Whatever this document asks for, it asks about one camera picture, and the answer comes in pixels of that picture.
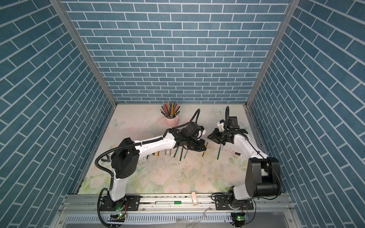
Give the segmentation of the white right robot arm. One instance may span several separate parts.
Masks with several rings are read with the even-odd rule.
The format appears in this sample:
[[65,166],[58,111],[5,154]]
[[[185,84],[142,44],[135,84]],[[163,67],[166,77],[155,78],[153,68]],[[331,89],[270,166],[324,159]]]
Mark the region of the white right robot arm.
[[236,154],[248,161],[244,184],[232,186],[229,190],[231,200],[250,198],[272,200],[281,195],[278,159],[266,155],[258,148],[249,138],[246,129],[239,127],[237,117],[229,116],[219,121],[208,139],[221,145],[232,143],[238,149]]

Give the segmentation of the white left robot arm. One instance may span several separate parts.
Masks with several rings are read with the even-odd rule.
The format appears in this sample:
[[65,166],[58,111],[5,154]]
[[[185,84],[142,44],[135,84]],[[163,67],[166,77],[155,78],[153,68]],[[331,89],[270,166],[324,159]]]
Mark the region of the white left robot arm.
[[203,152],[206,150],[203,126],[195,122],[183,124],[180,127],[166,129],[164,135],[147,140],[132,141],[125,138],[121,148],[111,155],[112,180],[109,195],[112,201],[125,197],[128,177],[135,171],[138,161],[159,151],[169,151],[177,147],[185,150]]

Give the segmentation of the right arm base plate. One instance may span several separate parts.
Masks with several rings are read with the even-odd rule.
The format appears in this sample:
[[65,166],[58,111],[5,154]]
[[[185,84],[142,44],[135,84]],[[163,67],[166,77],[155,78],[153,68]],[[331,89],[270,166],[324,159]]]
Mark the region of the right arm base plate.
[[227,194],[216,193],[211,195],[211,199],[215,204],[217,211],[250,211],[254,210],[253,201],[251,199],[235,200],[231,199]]

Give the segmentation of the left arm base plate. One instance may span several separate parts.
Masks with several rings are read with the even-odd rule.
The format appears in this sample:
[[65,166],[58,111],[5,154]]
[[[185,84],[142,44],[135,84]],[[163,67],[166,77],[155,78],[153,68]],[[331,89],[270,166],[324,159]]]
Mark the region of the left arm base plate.
[[99,201],[100,211],[138,211],[141,196],[126,195],[117,201],[112,201],[111,197],[106,195]]

